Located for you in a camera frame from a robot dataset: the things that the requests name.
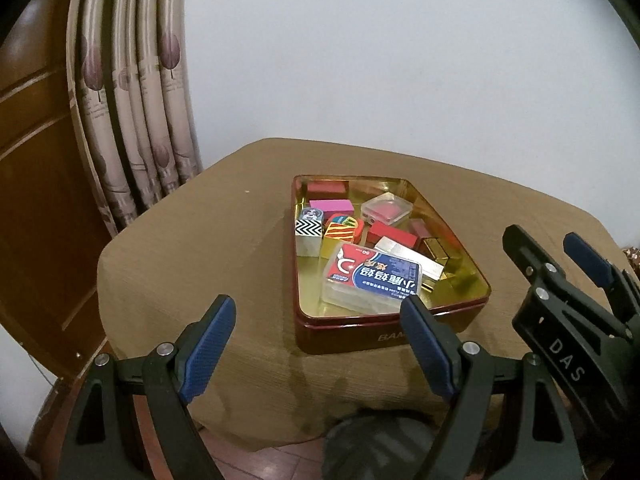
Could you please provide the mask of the clear case red insert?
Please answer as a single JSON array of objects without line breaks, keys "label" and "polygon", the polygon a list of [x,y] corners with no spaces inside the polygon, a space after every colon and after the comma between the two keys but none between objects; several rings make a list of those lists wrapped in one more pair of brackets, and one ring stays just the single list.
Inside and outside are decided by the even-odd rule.
[{"label": "clear case red insert", "polygon": [[413,203],[391,192],[385,192],[364,202],[360,214],[362,220],[369,224],[381,222],[386,226],[397,226],[409,217],[412,210]]}]

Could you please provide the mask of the red rectangular box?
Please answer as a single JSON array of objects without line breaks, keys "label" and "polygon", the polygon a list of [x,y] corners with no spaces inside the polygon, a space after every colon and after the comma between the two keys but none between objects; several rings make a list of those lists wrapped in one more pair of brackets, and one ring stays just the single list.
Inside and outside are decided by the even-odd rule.
[{"label": "red rectangular box", "polygon": [[407,231],[395,228],[394,226],[388,226],[381,221],[375,221],[370,225],[366,236],[366,245],[373,247],[383,237],[387,237],[393,242],[401,244],[402,246],[413,248],[418,242],[418,238]]}]

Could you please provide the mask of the blue red plastic card box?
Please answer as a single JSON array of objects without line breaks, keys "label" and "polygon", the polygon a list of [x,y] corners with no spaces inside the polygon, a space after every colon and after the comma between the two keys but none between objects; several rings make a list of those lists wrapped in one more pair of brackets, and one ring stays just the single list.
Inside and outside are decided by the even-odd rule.
[{"label": "blue red plastic card box", "polygon": [[335,248],[323,271],[321,299],[363,315],[388,315],[416,296],[421,268],[411,261],[352,243]]}]

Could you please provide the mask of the magenta pink box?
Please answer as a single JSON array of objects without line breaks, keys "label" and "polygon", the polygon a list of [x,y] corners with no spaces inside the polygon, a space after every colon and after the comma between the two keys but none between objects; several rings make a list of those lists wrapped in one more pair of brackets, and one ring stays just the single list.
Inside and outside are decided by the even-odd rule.
[{"label": "magenta pink box", "polygon": [[311,200],[309,206],[319,209],[323,214],[323,221],[327,222],[334,214],[351,216],[354,205],[348,198],[331,198],[330,200]]}]

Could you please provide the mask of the white zigzag cube box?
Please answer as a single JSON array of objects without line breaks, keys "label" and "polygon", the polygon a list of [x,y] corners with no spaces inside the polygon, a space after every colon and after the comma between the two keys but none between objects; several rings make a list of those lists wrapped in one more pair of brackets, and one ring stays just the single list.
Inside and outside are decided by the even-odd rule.
[{"label": "white zigzag cube box", "polygon": [[296,255],[317,258],[323,237],[323,222],[297,218],[294,226]]}]

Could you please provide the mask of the small blue oval tin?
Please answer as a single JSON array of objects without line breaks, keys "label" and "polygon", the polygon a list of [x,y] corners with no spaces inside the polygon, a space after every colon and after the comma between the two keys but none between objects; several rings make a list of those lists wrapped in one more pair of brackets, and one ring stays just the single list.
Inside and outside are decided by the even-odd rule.
[{"label": "small blue oval tin", "polygon": [[318,221],[322,223],[324,218],[324,213],[321,209],[316,207],[304,207],[300,211],[298,218],[302,220],[312,220],[312,221]]}]

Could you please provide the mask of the gold rectangular box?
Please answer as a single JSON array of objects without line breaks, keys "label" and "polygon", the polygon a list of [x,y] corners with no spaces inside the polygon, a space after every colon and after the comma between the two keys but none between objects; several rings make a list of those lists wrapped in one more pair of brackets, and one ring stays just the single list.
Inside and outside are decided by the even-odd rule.
[{"label": "gold rectangular box", "polygon": [[457,247],[451,246],[446,240],[425,237],[420,241],[418,248],[422,255],[441,264],[448,273],[457,272],[462,265],[462,252]]}]

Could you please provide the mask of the silver ribbed lighter case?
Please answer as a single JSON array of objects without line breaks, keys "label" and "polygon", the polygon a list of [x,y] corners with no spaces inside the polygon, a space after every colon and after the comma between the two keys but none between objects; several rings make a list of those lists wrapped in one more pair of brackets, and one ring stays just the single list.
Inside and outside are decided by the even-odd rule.
[{"label": "silver ribbed lighter case", "polygon": [[374,248],[380,252],[386,252],[386,254],[418,264],[421,268],[424,282],[437,282],[442,277],[442,272],[444,272],[444,266],[442,264],[420,254],[420,252],[416,252],[413,249],[395,242],[387,236],[381,237],[374,245]]}]

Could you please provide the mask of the yellow red striped box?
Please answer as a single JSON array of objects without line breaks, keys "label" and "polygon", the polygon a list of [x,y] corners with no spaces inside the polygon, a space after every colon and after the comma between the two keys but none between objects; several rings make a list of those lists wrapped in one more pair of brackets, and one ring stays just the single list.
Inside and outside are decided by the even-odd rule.
[{"label": "yellow red striped box", "polygon": [[329,259],[341,242],[357,244],[360,241],[362,230],[363,222],[361,219],[348,214],[334,214],[329,218],[323,234],[320,257]]}]

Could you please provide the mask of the red gold toffee tin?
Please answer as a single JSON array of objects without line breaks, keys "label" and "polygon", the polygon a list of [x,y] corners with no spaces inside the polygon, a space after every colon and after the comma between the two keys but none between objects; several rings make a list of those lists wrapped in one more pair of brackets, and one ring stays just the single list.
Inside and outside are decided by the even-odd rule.
[{"label": "red gold toffee tin", "polygon": [[406,179],[300,174],[291,226],[295,338],[307,353],[402,344],[412,295],[456,332],[489,299],[483,272]]}]

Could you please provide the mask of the brown wooden door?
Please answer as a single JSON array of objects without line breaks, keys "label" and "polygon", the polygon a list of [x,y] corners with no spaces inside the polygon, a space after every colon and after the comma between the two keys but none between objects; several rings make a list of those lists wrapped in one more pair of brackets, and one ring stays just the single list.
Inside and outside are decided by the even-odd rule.
[{"label": "brown wooden door", "polygon": [[1,324],[66,379],[104,339],[96,265],[111,238],[70,116],[69,6],[30,0],[1,46]]}]

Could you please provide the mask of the beige patterned curtain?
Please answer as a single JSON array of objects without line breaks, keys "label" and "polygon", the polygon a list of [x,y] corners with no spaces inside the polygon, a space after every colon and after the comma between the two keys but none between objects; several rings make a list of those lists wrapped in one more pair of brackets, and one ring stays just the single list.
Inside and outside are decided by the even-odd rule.
[{"label": "beige patterned curtain", "polygon": [[183,26],[183,0],[70,0],[70,112],[111,235],[201,171]]}]

